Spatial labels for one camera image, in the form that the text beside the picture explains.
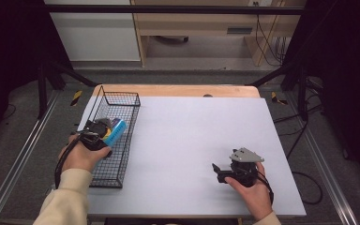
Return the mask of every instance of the black horizontal pole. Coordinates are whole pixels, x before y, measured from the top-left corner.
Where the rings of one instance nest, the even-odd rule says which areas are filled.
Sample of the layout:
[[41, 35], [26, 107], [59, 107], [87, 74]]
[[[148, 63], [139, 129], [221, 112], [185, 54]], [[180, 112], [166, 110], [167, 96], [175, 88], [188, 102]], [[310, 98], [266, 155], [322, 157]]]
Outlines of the black horizontal pole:
[[219, 7], [219, 6], [122, 6], [122, 5], [45, 5], [24, 6], [32, 10], [70, 13], [179, 13], [179, 14], [259, 14], [306, 15], [320, 13], [303, 7]]

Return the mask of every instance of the gray carpet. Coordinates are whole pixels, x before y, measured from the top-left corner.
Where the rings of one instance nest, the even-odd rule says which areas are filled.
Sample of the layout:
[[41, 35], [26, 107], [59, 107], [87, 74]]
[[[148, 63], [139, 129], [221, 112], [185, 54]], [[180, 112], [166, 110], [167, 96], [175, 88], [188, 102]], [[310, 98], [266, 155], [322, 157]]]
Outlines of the gray carpet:
[[[191, 70], [191, 71], [83, 71], [85, 77], [98, 83], [251, 83], [264, 75], [262, 71], [231, 70]], [[0, 219], [18, 218], [34, 219], [45, 198], [45, 190], [53, 183], [53, 170], [57, 155], [70, 131], [76, 129], [85, 104], [90, 98], [93, 88], [86, 87], [67, 78], [67, 87], [61, 92], [51, 119], [44, 128], [33, 154], [22, 172], [22, 176], [13, 189], [7, 204], [2, 210]], [[271, 100], [271, 90], [277, 90], [276, 81], [263, 86], [261, 96], [266, 98], [273, 119], [294, 114], [290, 105], [282, 105]], [[83, 90], [77, 106], [69, 106], [77, 90]], [[283, 93], [277, 92], [279, 99], [286, 99]], [[31, 82], [14, 92], [9, 102], [16, 106], [16, 112], [2, 121], [0, 125], [0, 185], [5, 179], [11, 164], [16, 159], [29, 132], [38, 116], [38, 90], [35, 82]], [[309, 107], [320, 104], [317, 97], [309, 101]], [[341, 146], [324, 112], [314, 112], [309, 117], [308, 127], [314, 134], [325, 159], [330, 163], [359, 224], [360, 224], [360, 167], [357, 162], [345, 160]], [[276, 124], [278, 134], [293, 133], [300, 129], [296, 119]], [[280, 136], [285, 153], [291, 149], [297, 134]], [[317, 167], [312, 160], [305, 139], [296, 145], [289, 163], [295, 172], [306, 173], [318, 181], [323, 189], [322, 201], [318, 204], [305, 204], [306, 217], [282, 219], [283, 224], [342, 224], [332, 200], [323, 184]], [[295, 181], [303, 200], [315, 202], [319, 199], [317, 186], [301, 175], [295, 175]], [[202, 224], [227, 224], [227, 221], [204, 220]]]

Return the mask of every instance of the aluminum rail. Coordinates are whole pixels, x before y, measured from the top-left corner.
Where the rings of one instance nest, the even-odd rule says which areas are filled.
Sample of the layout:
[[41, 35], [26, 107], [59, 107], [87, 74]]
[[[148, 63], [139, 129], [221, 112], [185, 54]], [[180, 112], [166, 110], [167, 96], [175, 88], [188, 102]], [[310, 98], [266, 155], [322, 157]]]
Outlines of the aluminum rail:
[[253, 14], [307, 15], [323, 13], [319, 9], [303, 7], [218, 7], [218, 6], [123, 6], [123, 5], [24, 5], [33, 11], [70, 13], [180, 13], [180, 14]]
[[[295, 113], [298, 113], [298, 111], [296, 110], [297, 109], [296, 100], [294, 98], [294, 95], [291, 95], [288, 92], [285, 92], [285, 95], [286, 95], [286, 99], [289, 100], [293, 111]], [[299, 124], [302, 127], [303, 126], [302, 119], [300, 117], [297, 118], [299, 118]], [[308, 127], [306, 127], [306, 142], [307, 145], [309, 146], [310, 154], [315, 162], [315, 165], [317, 166], [317, 169], [321, 175], [323, 183], [326, 186], [326, 190], [328, 191], [329, 196], [331, 197], [332, 202], [337, 210], [338, 216], [341, 219], [341, 222], [344, 225], [357, 225], [358, 222], [353, 213], [353, 210], [351, 209], [349, 203], [347, 202], [347, 199], [344, 196], [343, 191], [341, 190], [335, 175], [332, 173], [332, 170], [330, 169], [328, 163], [324, 159], [320, 147], [318, 146], [317, 142], [314, 139], [314, 136], [311, 133], [311, 130], [309, 130]]]
[[20, 151], [19, 155], [17, 156], [16, 161], [14, 162], [10, 171], [8, 172], [7, 177], [5, 178], [5, 181], [3, 182], [2, 186], [0, 187], [0, 213], [3, 209], [3, 207], [5, 206], [5, 203], [8, 200], [8, 197], [9, 197], [11, 191], [13, 190], [18, 179], [20, 178], [20, 175], [23, 171], [25, 163], [31, 156], [31, 153], [34, 150], [34, 147], [39, 139], [39, 136], [52, 114], [53, 108], [55, 106], [55, 103], [56, 103], [59, 95], [60, 95], [60, 91], [56, 91], [56, 90], [52, 91], [52, 96], [49, 100], [47, 111], [45, 112], [45, 114], [43, 115], [42, 118], [37, 120], [36, 124], [34, 125], [33, 130], [31, 131], [30, 135], [28, 136], [27, 141], [25, 142], [24, 146], [22, 147], [22, 150]]

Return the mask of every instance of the floor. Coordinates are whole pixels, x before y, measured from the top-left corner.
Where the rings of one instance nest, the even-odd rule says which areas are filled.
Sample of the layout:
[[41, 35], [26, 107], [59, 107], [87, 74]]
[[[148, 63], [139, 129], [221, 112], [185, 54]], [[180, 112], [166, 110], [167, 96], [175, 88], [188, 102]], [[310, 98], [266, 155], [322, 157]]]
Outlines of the floor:
[[[187, 43], [175, 39], [152, 38], [145, 67], [139, 64], [116, 62], [107, 64], [77, 64], [77, 70], [85, 77], [98, 83], [209, 83], [209, 84], [245, 84], [268, 74], [278, 66], [264, 63], [254, 67], [247, 46], [241, 37], [190, 37]], [[276, 59], [267, 55], [271, 64]], [[266, 99], [273, 120], [295, 114], [293, 102], [296, 94], [284, 93], [279, 84], [282, 77], [266, 83], [259, 88], [262, 98]], [[0, 224], [31, 224], [38, 215], [38, 209], [50, 189], [53, 180], [57, 149], [65, 143], [66, 136], [79, 121], [80, 114], [92, 89], [65, 76], [67, 87], [59, 93], [52, 111], [51, 121], [38, 136], [32, 154], [22, 168], [22, 175], [5, 199], [6, 205], [0, 209]], [[69, 107], [74, 92], [83, 90], [79, 104]], [[320, 99], [313, 90], [308, 90], [308, 107], [320, 105]], [[31, 82], [13, 91], [6, 118], [0, 125], [0, 186], [4, 182], [16, 157], [21, 153], [28, 135], [32, 132], [38, 116], [37, 84]], [[277, 133], [285, 154], [289, 154], [296, 143], [301, 127], [305, 123], [297, 117], [287, 122], [276, 123]], [[325, 176], [314, 157], [314, 148], [322, 153], [325, 162], [340, 187], [340, 196], [345, 202], [333, 195], [328, 188]], [[318, 107], [309, 115], [304, 135], [295, 145], [289, 158], [294, 179], [305, 200], [306, 217], [283, 219], [283, 224], [360, 224], [360, 167], [357, 162], [345, 160], [336, 134], [324, 115], [324, 109]], [[307, 174], [314, 179], [300, 175]], [[351, 208], [351, 219], [345, 221], [336, 209], [338, 201], [347, 203], [343, 208]], [[94, 222], [103, 218], [91, 218]], [[200, 220], [199, 224], [228, 224], [228, 220]]]

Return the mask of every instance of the hand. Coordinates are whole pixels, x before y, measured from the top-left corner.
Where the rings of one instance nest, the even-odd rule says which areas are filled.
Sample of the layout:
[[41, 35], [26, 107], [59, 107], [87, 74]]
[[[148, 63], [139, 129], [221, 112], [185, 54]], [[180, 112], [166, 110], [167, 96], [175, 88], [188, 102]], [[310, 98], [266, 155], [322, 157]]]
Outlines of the hand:
[[[77, 135], [71, 135], [68, 138], [68, 143], [71, 143], [74, 139], [77, 138]], [[67, 147], [64, 147], [58, 158], [60, 158]], [[69, 153], [66, 161], [63, 164], [63, 170], [68, 169], [84, 169], [90, 173], [95, 168], [96, 163], [107, 156], [110, 152], [110, 147], [103, 147], [98, 151], [90, 151], [87, 149], [82, 142], [78, 142], [72, 151]]]
[[[256, 162], [256, 165], [257, 170], [265, 176], [264, 166], [261, 162]], [[256, 184], [252, 187], [245, 187], [231, 177], [226, 177], [225, 180], [241, 195], [250, 214], [257, 221], [262, 220], [273, 212], [268, 188], [261, 180], [257, 180]]]

